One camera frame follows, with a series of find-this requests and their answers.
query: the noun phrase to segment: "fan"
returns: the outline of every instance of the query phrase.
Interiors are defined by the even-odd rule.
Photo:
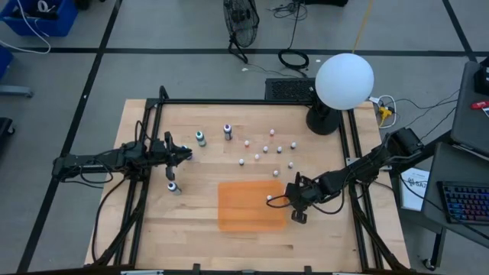
[[[224,0],[224,18],[229,32],[229,53],[248,63],[241,47],[250,46],[257,37],[260,18],[254,0]],[[232,50],[233,44],[238,52]]]

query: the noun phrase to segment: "gray floor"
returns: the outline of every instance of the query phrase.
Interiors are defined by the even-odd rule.
[[[293,21],[280,20],[266,8],[281,0],[258,0],[261,16],[257,40],[251,48],[287,47]],[[473,50],[488,51],[484,20],[487,0],[450,0]],[[54,47],[100,45],[115,0],[94,1],[80,12],[65,38],[50,38]],[[312,6],[309,17],[297,25],[295,48],[350,50],[355,42],[366,0],[351,0],[345,8]],[[35,38],[17,37],[0,24],[0,39],[22,47],[42,46]],[[227,31],[222,1],[124,0],[108,42],[110,48],[225,48]],[[442,1],[374,0],[371,18],[359,50],[457,50],[458,39]],[[95,54],[16,53],[0,84],[30,86],[32,99],[0,98],[0,116],[15,120],[17,133],[0,159],[0,273],[15,272],[32,225],[50,182],[52,160],[60,153]],[[250,55],[250,62],[269,70],[284,70],[275,55]],[[314,76],[329,56],[309,56],[307,72]],[[408,98],[432,105],[458,89],[467,57],[382,57],[366,60],[375,73],[374,95]],[[172,98],[262,99],[264,82],[276,74],[260,73],[228,54],[116,54],[102,63],[73,144],[74,154],[94,154],[110,148],[126,99],[157,96],[165,85]],[[403,127],[422,112],[409,103],[398,104]],[[446,116],[453,105],[431,111],[412,125],[420,136]],[[425,141],[448,130],[452,117]],[[429,163],[422,168],[429,169]],[[34,254],[30,270],[80,267],[92,232],[100,191],[61,185]],[[412,267],[429,257],[434,234],[403,222]],[[489,268],[487,250],[455,234],[447,235],[442,266],[437,273],[479,274]]]

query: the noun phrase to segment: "blue crate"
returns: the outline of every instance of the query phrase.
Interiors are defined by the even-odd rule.
[[[0,46],[0,79],[3,77],[13,58],[14,56],[7,49]]]
[[[24,12],[28,12],[33,7],[37,7],[37,0],[20,0]],[[36,19],[27,18],[29,25],[35,29],[40,35],[45,34],[53,37],[65,37],[70,32],[71,26],[78,15],[73,0],[44,0],[48,7],[56,5],[58,7],[57,14],[59,18],[57,20]],[[21,36],[36,35],[25,24],[23,18],[12,18],[12,12],[18,7],[17,0],[9,0],[5,5],[3,11],[0,13],[0,20],[4,21],[16,34]]]

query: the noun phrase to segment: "wooden tabletop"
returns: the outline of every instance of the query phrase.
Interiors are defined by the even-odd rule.
[[[126,101],[115,147],[134,139],[134,125],[142,119],[144,103]],[[348,192],[340,213],[324,215],[308,209],[305,225],[291,221],[291,209],[287,209],[287,225],[282,231],[221,232],[218,227],[219,183],[279,179],[285,186],[293,182],[297,171],[312,178],[344,167],[338,131],[328,136],[312,133],[305,123],[307,111],[299,105],[164,105],[159,137],[170,131],[176,145],[193,150],[193,158],[174,170],[181,196],[167,190],[164,166],[152,169],[136,268],[188,270],[199,263],[203,270],[303,271],[309,265],[318,272],[360,272]],[[361,148],[367,154],[381,142],[373,107],[364,103],[355,114]],[[224,124],[233,127],[231,141],[224,139]],[[269,135],[271,128],[275,130],[273,137]],[[205,147],[197,145],[196,131],[206,136]],[[251,143],[249,148],[244,146],[246,140]],[[295,150],[290,149],[293,141],[297,142]],[[270,148],[268,154],[263,154],[263,146]],[[277,154],[278,146],[283,148],[282,154]],[[255,154],[261,155],[259,161]],[[244,159],[244,166],[238,164],[239,159]],[[287,168],[291,161],[292,170]],[[280,171],[277,178],[274,170]],[[119,179],[108,183],[104,194]],[[386,173],[381,173],[378,181],[390,185]],[[128,183],[113,192],[102,209],[98,255],[120,229],[127,190]],[[377,231],[399,261],[409,266],[393,193],[376,185],[370,190]],[[321,207],[337,209],[340,197]],[[370,239],[364,235],[373,267]],[[132,233],[126,239],[123,263],[128,259],[131,238]],[[86,262],[92,262],[89,253]]]

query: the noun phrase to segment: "white spherical lamp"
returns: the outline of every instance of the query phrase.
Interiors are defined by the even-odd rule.
[[[374,88],[374,71],[362,57],[341,53],[329,58],[316,75],[316,102],[306,122],[317,134],[331,134],[338,128],[340,113],[367,100]]]

